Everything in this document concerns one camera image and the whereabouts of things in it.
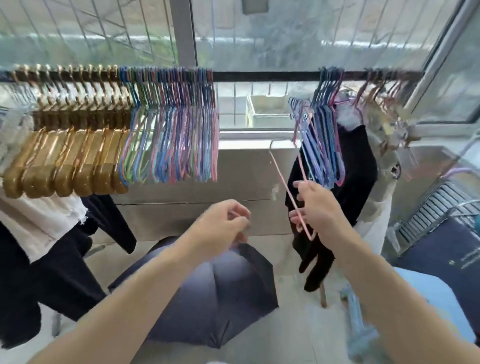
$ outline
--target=black umbrella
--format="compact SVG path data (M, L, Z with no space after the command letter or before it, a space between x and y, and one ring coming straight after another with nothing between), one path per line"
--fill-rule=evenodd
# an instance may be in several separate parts
M160 240L108 287L110 292L177 239ZM277 307L272 264L240 244L193 271L147 338L220 348Z

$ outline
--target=forearm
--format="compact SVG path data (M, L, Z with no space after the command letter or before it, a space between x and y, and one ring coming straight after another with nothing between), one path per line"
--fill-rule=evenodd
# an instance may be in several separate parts
M355 234L334 254L395 363L480 363L435 310Z
M31 364L130 363L183 280L199 263L184 236L31 360Z

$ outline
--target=hand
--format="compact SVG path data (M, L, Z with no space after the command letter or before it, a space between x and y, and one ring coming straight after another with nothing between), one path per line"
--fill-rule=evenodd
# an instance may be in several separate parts
M327 248L332 250L334 242L356 234L333 193L313 181L295 181L293 186L299 190L297 199L305 203L299 208L300 215ZM289 217L292 223L300 223L296 210L290 211Z
M202 262L222 254L233 242L246 243L250 211L235 200L211 205L184 233L188 249Z

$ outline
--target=person's left hand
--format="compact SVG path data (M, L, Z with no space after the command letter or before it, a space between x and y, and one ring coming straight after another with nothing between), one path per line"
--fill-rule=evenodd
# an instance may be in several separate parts
M246 243L250 211L235 200L211 205L184 233L186 242L202 261L225 252L233 242Z

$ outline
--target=umbrella canopy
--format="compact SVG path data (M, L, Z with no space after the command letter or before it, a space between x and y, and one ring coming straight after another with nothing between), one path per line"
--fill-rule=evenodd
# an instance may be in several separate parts
M160 240L108 287L110 292L177 239ZM252 246L241 244L199 265L147 338L220 348L277 307L272 264Z

